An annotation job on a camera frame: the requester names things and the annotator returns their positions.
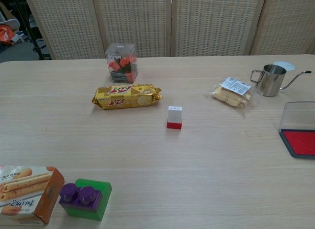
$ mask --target yellow cracker package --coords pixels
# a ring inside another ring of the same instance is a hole
[[[150,106],[162,98],[153,85],[117,85],[98,88],[92,103],[102,109]]]

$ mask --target clear plastic lid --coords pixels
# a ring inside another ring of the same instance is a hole
[[[287,102],[279,131],[315,130],[315,102]]]

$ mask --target egg roll cookie box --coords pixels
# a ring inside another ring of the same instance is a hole
[[[0,226],[43,226],[64,178],[53,166],[0,166]]]

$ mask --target toy building block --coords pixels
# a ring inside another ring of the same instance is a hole
[[[72,217],[102,221],[111,192],[108,182],[77,179],[63,186],[59,204]]]
[[[168,107],[167,128],[181,129],[182,128],[182,107]]]

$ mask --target white label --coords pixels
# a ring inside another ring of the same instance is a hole
[[[232,77],[227,78],[221,85],[223,88],[233,91],[239,95],[243,95],[251,88],[251,85],[245,84]]]

